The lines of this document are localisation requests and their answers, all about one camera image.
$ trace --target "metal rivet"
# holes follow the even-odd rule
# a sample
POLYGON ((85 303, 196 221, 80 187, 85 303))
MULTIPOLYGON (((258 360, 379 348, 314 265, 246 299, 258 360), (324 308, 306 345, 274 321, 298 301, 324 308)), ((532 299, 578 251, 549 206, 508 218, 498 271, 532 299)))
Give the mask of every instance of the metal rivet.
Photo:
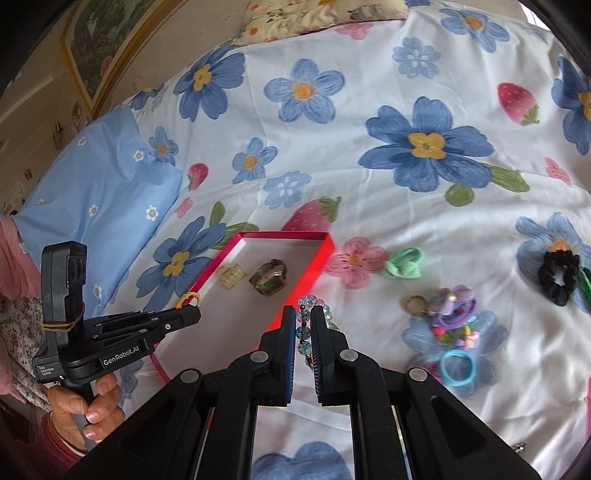
POLYGON ((414 381, 417 382, 424 382, 427 379, 427 372, 422 368, 413 368, 409 373, 408 376, 412 378, 414 381))
POLYGON ((251 353, 251 360, 257 364, 266 362, 269 359, 269 354, 263 350, 257 350, 251 353))
POLYGON ((359 354, 355 350, 342 350, 339 356, 346 362, 354 362, 359 358, 359 354))
POLYGON ((199 380, 199 372, 197 370, 185 370, 181 373, 181 382, 183 383, 195 383, 199 380))

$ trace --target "green hair tie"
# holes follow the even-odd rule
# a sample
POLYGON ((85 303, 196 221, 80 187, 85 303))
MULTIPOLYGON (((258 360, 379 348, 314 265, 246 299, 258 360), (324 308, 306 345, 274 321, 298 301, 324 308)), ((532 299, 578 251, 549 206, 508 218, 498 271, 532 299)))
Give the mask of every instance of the green hair tie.
POLYGON ((411 247, 384 262, 384 275, 391 278, 421 278, 419 263, 425 255, 420 248, 411 247))

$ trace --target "picture frame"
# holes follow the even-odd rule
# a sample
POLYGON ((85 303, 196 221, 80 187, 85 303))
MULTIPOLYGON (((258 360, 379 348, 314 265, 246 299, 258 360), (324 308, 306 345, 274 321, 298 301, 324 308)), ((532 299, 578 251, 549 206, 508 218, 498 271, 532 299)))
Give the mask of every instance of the picture frame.
POLYGON ((80 0, 69 13, 61 49, 90 119, 140 49, 187 0, 80 0))

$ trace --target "gold ring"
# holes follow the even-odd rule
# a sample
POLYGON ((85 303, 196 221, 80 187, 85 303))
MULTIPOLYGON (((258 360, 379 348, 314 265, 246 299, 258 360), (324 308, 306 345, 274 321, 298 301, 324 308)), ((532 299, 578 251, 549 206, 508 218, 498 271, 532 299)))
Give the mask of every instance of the gold ring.
POLYGON ((404 302, 404 310, 410 315, 426 315, 429 303, 427 299, 421 295, 413 295, 404 302))

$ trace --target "blue pillowcase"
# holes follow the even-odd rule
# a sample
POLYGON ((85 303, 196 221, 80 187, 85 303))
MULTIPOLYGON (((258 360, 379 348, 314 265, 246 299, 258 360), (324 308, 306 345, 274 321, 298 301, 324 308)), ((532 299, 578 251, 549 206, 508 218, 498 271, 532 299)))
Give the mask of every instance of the blue pillowcase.
POLYGON ((85 128, 14 216, 37 267, 46 245, 88 246, 86 317, 102 313, 119 280, 175 202, 182 172, 158 160, 128 107, 85 128))

